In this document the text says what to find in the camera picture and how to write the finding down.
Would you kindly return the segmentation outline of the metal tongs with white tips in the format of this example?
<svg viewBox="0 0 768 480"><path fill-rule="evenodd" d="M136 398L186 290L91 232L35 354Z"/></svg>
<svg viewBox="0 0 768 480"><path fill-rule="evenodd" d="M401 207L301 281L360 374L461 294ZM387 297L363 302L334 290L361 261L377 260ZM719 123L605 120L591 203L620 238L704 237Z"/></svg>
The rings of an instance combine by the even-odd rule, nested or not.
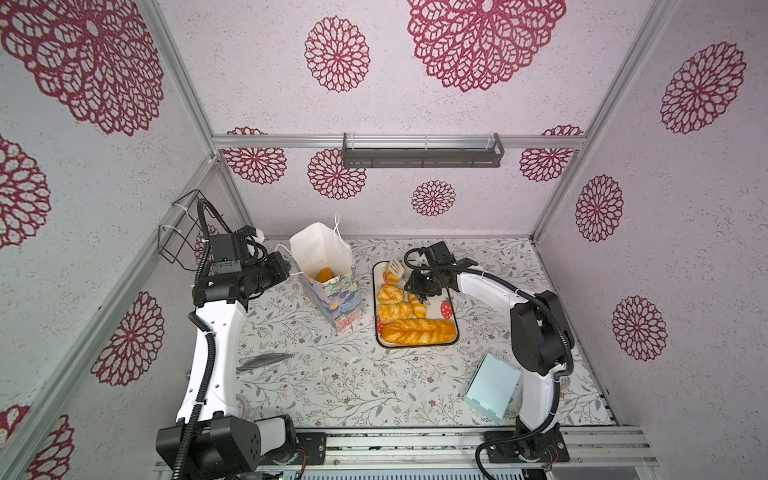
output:
<svg viewBox="0 0 768 480"><path fill-rule="evenodd" d="M399 276L401 280L403 279L405 275L405 267L404 265L397 259L392 259L387 263L387 269L393 274Z"/></svg>

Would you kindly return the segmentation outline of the small bread roll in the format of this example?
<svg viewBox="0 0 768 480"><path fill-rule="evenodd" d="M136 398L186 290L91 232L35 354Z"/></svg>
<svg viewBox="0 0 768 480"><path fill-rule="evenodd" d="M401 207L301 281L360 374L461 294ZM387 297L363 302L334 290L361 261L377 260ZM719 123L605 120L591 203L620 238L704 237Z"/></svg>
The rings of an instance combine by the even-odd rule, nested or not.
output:
<svg viewBox="0 0 768 480"><path fill-rule="evenodd" d="M387 284L397 284L401 281L401 278L389 270L386 270L383 274L383 279Z"/></svg>

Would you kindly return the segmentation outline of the knotted bread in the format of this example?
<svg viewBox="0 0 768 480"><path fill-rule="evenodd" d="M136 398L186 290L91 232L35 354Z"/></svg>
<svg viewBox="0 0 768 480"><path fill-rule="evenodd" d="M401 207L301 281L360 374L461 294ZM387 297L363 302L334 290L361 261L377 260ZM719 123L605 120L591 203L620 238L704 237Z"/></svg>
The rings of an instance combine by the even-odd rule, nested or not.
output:
<svg viewBox="0 0 768 480"><path fill-rule="evenodd" d="M404 291L396 284L382 284L377 294L377 302L382 305L401 303L404 298Z"/></svg>

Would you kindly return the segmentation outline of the croissant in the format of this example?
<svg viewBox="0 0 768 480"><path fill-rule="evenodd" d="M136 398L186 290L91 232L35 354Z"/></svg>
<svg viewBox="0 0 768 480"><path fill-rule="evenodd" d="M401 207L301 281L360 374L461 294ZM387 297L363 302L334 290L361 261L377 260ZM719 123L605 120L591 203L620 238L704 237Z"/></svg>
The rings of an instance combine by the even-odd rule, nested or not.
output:
<svg viewBox="0 0 768 480"><path fill-rule="evenodd" d="M320 282L320 283L326 283L326 282L330 281L331 279L333 279L334 277L335 277L335 275L334 275L333 271L329 267L326 267L326 268L321 269L318 272L317 277L316 277L316 281Z"/></svg>

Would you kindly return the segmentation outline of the floral paper bag white interior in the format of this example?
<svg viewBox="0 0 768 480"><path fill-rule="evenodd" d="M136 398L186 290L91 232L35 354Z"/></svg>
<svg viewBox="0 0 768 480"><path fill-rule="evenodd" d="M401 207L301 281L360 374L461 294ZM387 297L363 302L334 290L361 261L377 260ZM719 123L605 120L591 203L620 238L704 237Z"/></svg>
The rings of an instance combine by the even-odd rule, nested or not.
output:
<svg viewBox="0 0 768 480"><path fill-rule="evenodd" d="M316 222L294 234L287 247L278 245L298 268L292 276L299 278L311 303L337 332L358 321L364 310L356 262L341 235L340 220L336 213L332 227Z"/></svg>

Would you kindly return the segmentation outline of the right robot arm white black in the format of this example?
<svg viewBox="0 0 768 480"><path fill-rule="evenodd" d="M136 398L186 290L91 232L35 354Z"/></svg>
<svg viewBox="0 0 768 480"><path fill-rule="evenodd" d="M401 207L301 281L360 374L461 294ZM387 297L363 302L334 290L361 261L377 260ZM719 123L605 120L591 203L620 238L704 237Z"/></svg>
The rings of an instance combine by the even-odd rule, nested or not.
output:
<svg viewBox="0 0 768 480"><path fill-rule="evenodd" d="M444 289L471 296L510 320L512 353L522 367L522 404L512 434L489 433L475 449L483 476L482 455L492 460L544 462L552 467L570 455L555 417L562 380L573 373L574 339L558 296L546 290L533 294L480 268L471 259L458 260L443 241L408 250L404 264L411 270L406 290L428 296Z"/></svg>

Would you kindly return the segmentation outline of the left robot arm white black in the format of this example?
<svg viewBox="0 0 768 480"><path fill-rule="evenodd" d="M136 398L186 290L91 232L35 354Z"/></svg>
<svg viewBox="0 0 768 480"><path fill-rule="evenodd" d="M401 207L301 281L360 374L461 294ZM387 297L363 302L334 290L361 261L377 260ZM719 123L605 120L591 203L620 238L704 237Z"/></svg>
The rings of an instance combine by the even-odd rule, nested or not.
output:
<svg viewBox="0 0 768 480"><path fill-rule="evenodd" d="M236 350L249 303L288 280L290 266L267 251L254 227L213 235L208 220L221 222L221 214L205 198L196 209L203 253L188 315L197 329L194 358L175 423L158 431L156 451L175 479L235 479L299 449L289 416L252 422L236 405Z"/></svg>

